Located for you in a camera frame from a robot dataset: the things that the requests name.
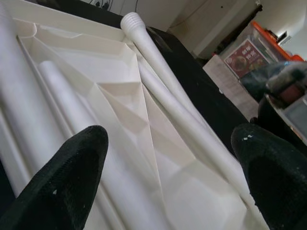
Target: white plastic tube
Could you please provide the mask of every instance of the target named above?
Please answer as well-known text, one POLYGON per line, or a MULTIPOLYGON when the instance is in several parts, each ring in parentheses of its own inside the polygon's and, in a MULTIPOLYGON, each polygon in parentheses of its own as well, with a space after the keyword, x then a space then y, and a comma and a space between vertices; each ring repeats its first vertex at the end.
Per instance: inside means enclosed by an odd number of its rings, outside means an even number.
MULTIPOLYGON (((42 62, 38 69, 74 132, 79 132, 87 126, 97 124, 53 62, 42 62)), ((134 230, 169 230, 166 217, 153 204, 148 190, 132 173, 134 170, 127 170, 129 163, 125 162, 120 154, 112 149, 111 138, 115 137, 112 136, 112 132, 108 133, 110 144, 103 171, 103 177, 105 178, 103 184, 124 223, 129 229, 134 230)), ((124 229, 115 209, 111 208, 112 204, 102 186, 97 194, 96 201, 104 210, 108 220, 111 222, 111 226, 117 230, 124 229)))
POLYGON ((0 99, 33 175, 65 139, 19 47, 14 22, 1 2, 0 99))
POLYGON ((203 149, 203 152, 214 162, 218 169, 227 178, 229 183, 239 192, 257 220, 266 226, 266 223, 255 206, 254 199, 249 194, 240 164, 213 138, 208 130, 199 124, 185 107, 169 93, 169 91, 139 62, 142 82, 167 110, 177 124, 203 149))
POLYGON ((135 43, 142 55, 157 73, 159 78, 174 95, 175 98, 205 127, 208 124, 204 121, 198 110, 181 87, 171 68, 161 55, 160 51, 149 37, 143 20, 137 13, 128 13, 120 23, 121 29, 126 36, 135 43))

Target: electrical outlet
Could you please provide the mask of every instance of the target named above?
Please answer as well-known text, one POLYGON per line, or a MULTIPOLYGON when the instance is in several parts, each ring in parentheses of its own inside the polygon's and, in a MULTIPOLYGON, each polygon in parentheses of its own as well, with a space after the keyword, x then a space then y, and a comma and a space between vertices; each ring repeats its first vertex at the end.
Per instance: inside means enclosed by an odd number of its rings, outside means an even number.
POLYGON ((95 0, 94 1, 94 6, 97 6, 97 3, 99 2, 99 7, 102 7, 102 4, 104 3, 104 1, 103 0, 95 0))

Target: cable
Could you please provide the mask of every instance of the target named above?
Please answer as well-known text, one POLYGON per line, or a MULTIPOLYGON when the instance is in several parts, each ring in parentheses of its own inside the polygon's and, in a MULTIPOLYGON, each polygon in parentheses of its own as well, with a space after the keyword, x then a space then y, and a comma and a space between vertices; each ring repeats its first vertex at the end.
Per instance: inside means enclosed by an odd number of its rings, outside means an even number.
POLYGON ((187 19, 189 19, 190 17, 192 17, 192 15, 198 11, 207 1, 204 1, 199 7, 197 7, 188 17, 185 18, 185 20, 183 20, 182 22, 176 24, 176 25, 173 25, 171 26, 170 28, 174 28, 176 26, 179 26, 180 24, 184 23, 187 19))
POLYGON ((138 3, 139 3, 139 0, 136 0, 136 3, 135 3, 135 11, 134 11, 134 12, 136 12, 136 10, 137 10, 138 3))

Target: white rod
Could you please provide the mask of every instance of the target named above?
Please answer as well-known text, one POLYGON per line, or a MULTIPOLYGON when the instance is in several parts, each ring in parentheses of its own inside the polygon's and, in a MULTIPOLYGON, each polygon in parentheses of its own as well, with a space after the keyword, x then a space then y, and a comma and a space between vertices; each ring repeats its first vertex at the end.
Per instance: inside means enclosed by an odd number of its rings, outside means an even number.
POLYGON ((255 201, 249 194, 249 188, 244 177, 241 165, 210 135, 208 130, 199 124, 185 107, 139 62, 142 82, 168 111, 172 118, 186 133, 203 149, 204 154, 215 163, 227 178, 229 183, 239 192, 248 204, 257 220, 266 226, 266 223, 255 206, 255 201))
POLYGON ((14 21, 0 2, 0 98, 32 174, 65 141, 16 39, 14 21))
POLYGON ((205 122, 198 110, 194 107, 190 98, 183 90, 171 68, 161 55, 160 51, 148 35, 143 20, 137 13, 128 13, 120 23, 121 29, 126 36, 135 43, 142 55, 163 81, 169 91, 177 100, 195 117, 195 119, 205 127, 209 125, 205 122))

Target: red label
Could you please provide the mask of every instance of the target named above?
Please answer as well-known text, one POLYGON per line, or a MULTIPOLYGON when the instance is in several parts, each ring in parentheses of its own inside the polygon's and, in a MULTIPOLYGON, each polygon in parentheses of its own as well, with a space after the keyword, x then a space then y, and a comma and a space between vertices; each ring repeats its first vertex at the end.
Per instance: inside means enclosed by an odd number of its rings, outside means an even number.
POLYGON ((248 39, 224 61, 239 78, 254 69, 268 64, 264 55, 248 39))

